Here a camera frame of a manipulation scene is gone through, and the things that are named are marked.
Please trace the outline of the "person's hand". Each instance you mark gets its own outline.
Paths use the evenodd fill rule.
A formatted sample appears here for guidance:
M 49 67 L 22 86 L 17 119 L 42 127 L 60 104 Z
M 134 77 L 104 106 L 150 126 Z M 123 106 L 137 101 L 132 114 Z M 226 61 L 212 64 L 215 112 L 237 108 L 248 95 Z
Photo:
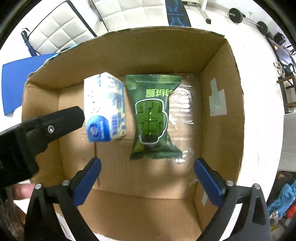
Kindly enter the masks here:
M 34 184 L 15 184 L 12 186 L 14 200 L 23 200 L 30 198 L 34 191 Z

